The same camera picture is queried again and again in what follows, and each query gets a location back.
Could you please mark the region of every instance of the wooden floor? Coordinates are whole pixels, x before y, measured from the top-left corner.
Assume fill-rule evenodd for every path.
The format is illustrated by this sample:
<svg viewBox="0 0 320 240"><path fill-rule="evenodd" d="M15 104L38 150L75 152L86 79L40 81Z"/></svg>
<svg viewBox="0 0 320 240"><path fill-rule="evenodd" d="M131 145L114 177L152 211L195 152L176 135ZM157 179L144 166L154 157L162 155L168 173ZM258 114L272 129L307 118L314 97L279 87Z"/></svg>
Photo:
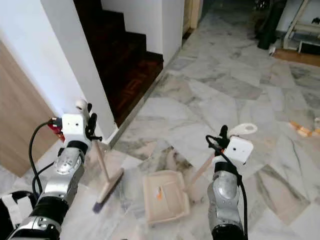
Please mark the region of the wooden floor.
<svg viewBox="0 0 320 240"><path fill-rule="evenodd" d="M273 56L276 59L287 60L290 62L309 64L309 65L320 67L319 55L299 53L295 50L277 49L275 50L275 53L273 54Z"/></svg>

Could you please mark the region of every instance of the baseboard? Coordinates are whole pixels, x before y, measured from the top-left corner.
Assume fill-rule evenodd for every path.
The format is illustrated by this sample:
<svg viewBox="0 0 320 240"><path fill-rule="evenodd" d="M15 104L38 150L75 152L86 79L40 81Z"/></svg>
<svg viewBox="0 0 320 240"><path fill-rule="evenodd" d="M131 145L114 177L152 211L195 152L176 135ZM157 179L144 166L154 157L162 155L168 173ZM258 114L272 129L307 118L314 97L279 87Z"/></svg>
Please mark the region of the baseboard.
<svg viewBox="0 0 320 240"><path fill-rule="evenodd" d="M151 84L151 86L148 88L148 90L145 92L145 94L143 95L143 97L139 100L139 102L135 105L135 107L133 108L133 110L129 113L129 115L126 117L126 119L123 121L123 123L120 125L120 127L118 127L118 129L115 130L115 132L112 134L112 136L110 136L108 138L108 144L107 144L107 148L110 150L113 148L113 146L116 144L116 142L119 140L119 138L121 137L121 135L124 133L124 131L127 129L127 127L129 126L129 124L132 122L132 120L135 118L135 116L138 114L138 112L140 111L140 109L143 107L143 105L145 104L146 100L148 99L148 97L150 96L150 94L152 93L152 91L155 89L156 85L158 84L158 82L162 79L162 77L164 76L165 72L168 70L170 64L172 63L172 61L177 57L177 55L179 54L181 50L181 47L178 48L178 50L175 52L175 54L172 56L172 58L170 59L170 61L168 62L168 64L166 66L164 66L164 68L161 70L161 72L159 73L159 75L156 77L156 79L153 81L153 83Z"/></svg>

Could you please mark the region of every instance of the dustpan handle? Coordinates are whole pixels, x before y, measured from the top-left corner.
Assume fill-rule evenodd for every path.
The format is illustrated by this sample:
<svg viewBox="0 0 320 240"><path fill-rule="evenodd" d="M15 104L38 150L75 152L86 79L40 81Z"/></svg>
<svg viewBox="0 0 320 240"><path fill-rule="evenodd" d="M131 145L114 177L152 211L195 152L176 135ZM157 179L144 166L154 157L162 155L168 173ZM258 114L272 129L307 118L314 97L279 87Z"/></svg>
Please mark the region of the dustpan handle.
<svg viewBox="0 0 320 240"><path fill-rule="evenodd" d="M213 153L207 161L199 168L199 170L195 173L195 175L192 177L191 181L188 183L188 185L184 188L184 192L187 192L193 184L202 176L202 174L207 170L207 168L210 166L212 159L215 157L215 153Z"/></svg>

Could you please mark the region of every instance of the dark wooden step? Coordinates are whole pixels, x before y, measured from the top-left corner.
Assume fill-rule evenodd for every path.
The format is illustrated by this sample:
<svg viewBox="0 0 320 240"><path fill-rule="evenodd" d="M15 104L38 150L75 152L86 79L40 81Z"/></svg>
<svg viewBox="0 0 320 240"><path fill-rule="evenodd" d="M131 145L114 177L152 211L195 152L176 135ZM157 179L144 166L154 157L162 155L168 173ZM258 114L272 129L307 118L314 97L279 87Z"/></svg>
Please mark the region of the dark wooden step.
<svg viewBox="0 0 320 240"><path fill-rule="evenodd" d="M147 52L124 76L125 85L107 92L115 122L120 126L163 69L163 57Z"/></svg>
<svg viewBox="0 0 320 240"><path fill-rule="evenodd" d="M122 13L102 11L93 19L80 19L89 46L99 46L123 37L125 21Z"/></svg>
<svg viewBox="0 0 320 240"><path fill-rule="evenodd" d="M106 91L121 85L119 79L144 56L146 47L146 35L126 32L122 39L106 45L100 51L91 51Z"/></svg>

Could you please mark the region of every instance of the orange object on floor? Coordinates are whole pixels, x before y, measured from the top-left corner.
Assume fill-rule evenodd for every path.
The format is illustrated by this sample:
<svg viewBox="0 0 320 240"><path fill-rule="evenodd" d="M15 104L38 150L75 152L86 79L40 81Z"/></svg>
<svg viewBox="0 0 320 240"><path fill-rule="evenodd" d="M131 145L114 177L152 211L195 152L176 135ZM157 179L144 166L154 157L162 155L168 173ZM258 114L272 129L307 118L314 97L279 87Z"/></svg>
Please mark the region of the orange object on floor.
<svg viewBox="0 0 320 240"><path fill-rule="evenodd" d="M312 136L312 131L310 131L308 128L299 125L299 124L296 123L295 121L290 121L290 124L291 124L298 132L301 132L301 133L305 134L307 137Z"/></svg>

